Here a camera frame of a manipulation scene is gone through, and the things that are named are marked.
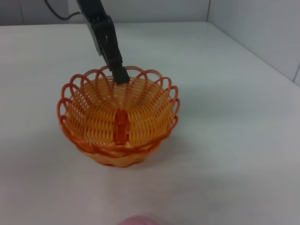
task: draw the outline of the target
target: basket rim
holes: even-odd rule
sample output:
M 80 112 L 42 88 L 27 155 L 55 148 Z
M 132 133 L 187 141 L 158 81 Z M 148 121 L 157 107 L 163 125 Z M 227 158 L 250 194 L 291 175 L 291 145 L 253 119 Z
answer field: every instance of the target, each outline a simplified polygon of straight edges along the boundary
M 135 67 L 135 66 L 128 66 L 128 67 L 126 67 L 127 70 L 137 70 L 137 71 L 140 72 L 140 74 L 135 77 L 134 81 L 136 79 L 140 78 L 142 75 L 145 76 L 145 78 L 147 78 L 147 73 L 155 73 L 159 77 L 159 80 L 157 80 L 157 81 L 161 81 L 163 79 L 167 79 L 169 81 L 169 87 L 166 89 L 166 90 L 168 90 L 168 94 L 170 93 L 171 88 L 175 89 L 175 96 L 174 96 L 174 98 L 170 99 L 170 101 L 171 100 L 173 101 L 172 107 L 174 107 L 175 103 L 177 102 L 177 107 L 176 107 L 176 109 L 175 109 L 175 111 L 173 113 L 173 117 L 171 119 L 172 126 L 163 135 L 160 135 L 160 136 L 158 136 L 158 137 L 156 137 L 156 138 L 154 138 L 154 139 L 152 139 L 152 140 L 150 140 L 150 141 L 148 141 L 146 143 L 143 143 L 141 145 L 134 146 L 134 147 L 125 147 L 124 145 L 108 146 L 108 145 L 89 144 L 82 137 L 78 137 L 78 136 L 73 135 L 72 131 L 66 126 L 66 124 L 64 122 L 67 119 L 67 116 L 66 116 L 66 113 L 67 113 L 66 102 L 72 103 L 72 100 L 64 96 L 65 89 L 67 87 L 70 87 L 70 90 L 72 92 L 73 88 L 75 88 L 75 89 L 79 88 L 78 86 L 76 86 L 76 85 L 73 84 L 73 81 L 74 81 L 75 78 L 81 78 L 82 79 L 81 80 L 81 86 L 83 85 L 84 80 L 86 80 L 87 82 L 92 81 L 92 80 L 89 80 L 87 78 L 87 76 L 90 75 L 90 74 L 92 74 L 92 73 L 96 73 L 96 79 L 98 79 L 99 75 L 101 75 L 103 78 L 106 78 L 106 75 L 103 73 L 103 71 L 106 70 L 106 69 L 108 69 L 108 66 L 104 66 L 104 67 L 102 67 L 100 69 L 89 70 L 84 75 L 76 74 L 76 75 L 74 75 L 74 76 L 71 77 L 71 80 L 70 80 L 69 83 L 65 84 L 62 87 L 62 90 L 61 90 L 61 99 L 59 100 L 59 102 L 57 104 L 57 115 L 58 115 L 58 118 L 59 118 L 60 128 L 62 129 L 62 131 L 65 134 L 65 136 L 72 143 L 74 143 L 78 148 L 80 148 L 82 150 L 84 149 L 83 151 L 85 151 L 85 152 L 87 152 L 89 154 L 102 153 L 104 155 L 107 155 L 107 156 L 110 156 L 110 157 L 114 157 L 114 155 L 109 154 L 108 152 L 103 151 L 101 149 L 111 150 L 111 151 L 115 151 L 115 152 L 122 152 L 122 153 L 124 153 L 125 151 L 126 151 L 126 153 L 144 153 L 144 152 L 149 152 L 149 149 L 141 150 L 141 148 L 143 148 L 145 146 L 149 146 L 149 145 L 153 145 L 153 146 L 157 145 L 157 143 L 163 141 L 164 139 L 166 139 L 171 134 L 172 130 L 175 128 L 175 126 L 178 123 L 178 119 L 179 118 L 177 116 L 177 112 L 178 112 L 179 106 L 180 106 L 180 100 L 179 100 L 179 98 L 177 98 L 177 96 L 178 96 L 178 88 L 177 88 L 177 86 L 172 86 L 170 78 L 168 78 L 168 77 L 162 77 L 162 75 L 158 71 L 153 70 L 153 69 L 142 70 L 141 68 Z M 66 108 L 66 113 L 64 115 L 60 114 L 60 107 L 61 107 L 62 104 Z

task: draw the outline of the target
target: wicker basket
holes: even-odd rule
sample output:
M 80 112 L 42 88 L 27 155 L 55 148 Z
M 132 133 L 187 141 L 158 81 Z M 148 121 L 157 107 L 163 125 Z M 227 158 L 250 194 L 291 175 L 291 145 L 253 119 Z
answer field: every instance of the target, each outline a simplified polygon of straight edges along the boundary
M 171 79 L 156 70 L 126 70 L 138 71 L 139 75 L 122 85 L 116 85 L 112 76 L 105 75 L 108 67 L 74 75 L 63 86 L 57 105 L 65 136 L 82 153 L 103 165 L 127 167 L 144 161 L 178 122 L 178 88 L 172 86 Z M 157 75 L 158 79 L 148 79 L 149 74 Z M 77 78 L 80 87 L 74 84 Z M 68 88 L 70 98 L 65 97 Z M 63 115 L 62 105 L 66 109 Z

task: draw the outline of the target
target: white table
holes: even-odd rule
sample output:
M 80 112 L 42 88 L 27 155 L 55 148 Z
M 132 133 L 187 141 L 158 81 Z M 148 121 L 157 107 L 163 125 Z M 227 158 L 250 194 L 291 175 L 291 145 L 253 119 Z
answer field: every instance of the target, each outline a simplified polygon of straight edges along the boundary
M 85 25 L 0 27 L 0 224 L 298 225 L 300 89 L 211 24 L 117 24 L 125 65 L 179 87 L 180 122 L 127 169 L 64 137 L 60 89 L 100 68 Z

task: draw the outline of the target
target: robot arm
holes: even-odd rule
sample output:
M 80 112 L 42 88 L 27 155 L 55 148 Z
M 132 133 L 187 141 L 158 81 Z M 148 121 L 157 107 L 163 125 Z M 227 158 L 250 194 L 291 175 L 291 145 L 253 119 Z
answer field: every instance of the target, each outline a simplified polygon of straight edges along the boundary
M 46 5 L 59 19 L 68 20 L 73 13 L 68 17 L 61 17 L 52 9 L 48 1 L 45 0 Z M 90 29 L 96 49 L 99 55 L 103 56 L 108 65 L 112 76 L 117 83 L 123 84 L 129 82 L 129 75 L 122 65 L 123 60 L 118 47 L 118 40 L 116 36 L 113 21 L 109 15 L 106 14 L 100 0 L 77 0 L 81 13 Z

